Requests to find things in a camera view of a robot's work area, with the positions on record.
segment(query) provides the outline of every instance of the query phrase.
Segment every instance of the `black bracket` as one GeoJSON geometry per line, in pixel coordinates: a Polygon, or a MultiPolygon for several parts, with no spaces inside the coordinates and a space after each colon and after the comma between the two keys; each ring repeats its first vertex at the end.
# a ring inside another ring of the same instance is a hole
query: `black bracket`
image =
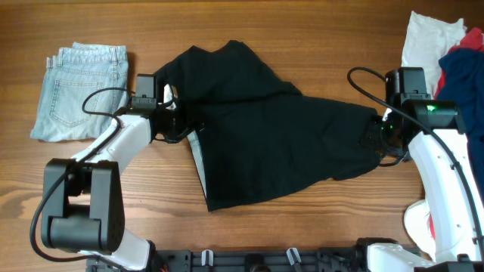
{"type": "MultiPolygon", "coordinates": [[[[44,194],[75,159],[53,159],[45,167],[44,194]]],[[[41,238],[48,248],[89,250],[108,255],[124,233],[124,208],[117,162],[86,163],[62,181],[42,211],[41,238]],[[69,196],[91,194],[90,205],[71,204],[69,196]]]]}

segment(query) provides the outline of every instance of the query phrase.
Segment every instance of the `jeans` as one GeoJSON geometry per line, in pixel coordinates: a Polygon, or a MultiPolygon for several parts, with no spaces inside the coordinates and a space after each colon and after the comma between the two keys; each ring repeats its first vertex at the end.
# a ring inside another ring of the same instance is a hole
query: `jeans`
{"type": "MultiPolygon", "coordinates": [[[[97,138],[110,124],[110,117],[86,114],[82,103],[101,88],[126,88],[128,57],[125,46],[82,45],[59,49],[47,58],[37,120],[32,139],[44,141],[97,138]]],[[[105,91],[91,97],[85,109],[114,113],[126,104],[128,94],[105,91]]]]}

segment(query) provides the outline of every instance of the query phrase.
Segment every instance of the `white cloth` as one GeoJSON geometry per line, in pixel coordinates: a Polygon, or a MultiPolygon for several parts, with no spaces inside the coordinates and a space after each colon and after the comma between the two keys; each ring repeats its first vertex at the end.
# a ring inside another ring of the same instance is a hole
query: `white cloth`
{"type": "Polygon", "coordinates": [[[464,19],[446,23],[411,12],[403,46],[402,66],[423,67],[427,93],[436,93],[442,75],[439,60],[466,35],[464,19]]]}

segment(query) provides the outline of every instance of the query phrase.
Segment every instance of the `jeans back pocket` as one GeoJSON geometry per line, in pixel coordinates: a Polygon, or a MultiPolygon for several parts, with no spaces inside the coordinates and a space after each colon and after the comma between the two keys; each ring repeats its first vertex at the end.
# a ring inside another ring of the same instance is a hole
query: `jeans back pocket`
{"type": "MultiPolygon", "coordinates": [[[[75,83],[55,80],[49,115],[62,125],[72,128],[90,120],[91,115],[82,111],[82,103],[93,92],[101,89],[102,83],[75,83]]],[[[95,111],[99,94],[89,99],[85,109],[95,111]]]]}

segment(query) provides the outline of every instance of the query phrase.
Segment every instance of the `red cloth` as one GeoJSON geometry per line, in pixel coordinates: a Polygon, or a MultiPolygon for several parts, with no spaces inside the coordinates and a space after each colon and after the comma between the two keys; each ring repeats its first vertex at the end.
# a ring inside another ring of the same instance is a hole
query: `red cloth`
{"type": "MultiPolygon", "coordinates": [[[[462,38],[461,43],[459,45],[452,46],[448,50],[447,54],[459,48],[470,48],[473,50],[484,52],[483,42],[484,42],[484,38],[482,37],[482,30],[477,27],[474,27],[473,29],[471,29],[471,31],[468,32],[468,34],[466,34],[465,37],[462,38]]],[[[445,85],[445,71],[443,70],[442,75],[440,76],[440,79],[439,79],[439,83],[437,84],[437,91],[434,99],[437,97],[437,95],[439,95],[439,92],[440,90],[442,90],[444,85],[445,85]]]]}

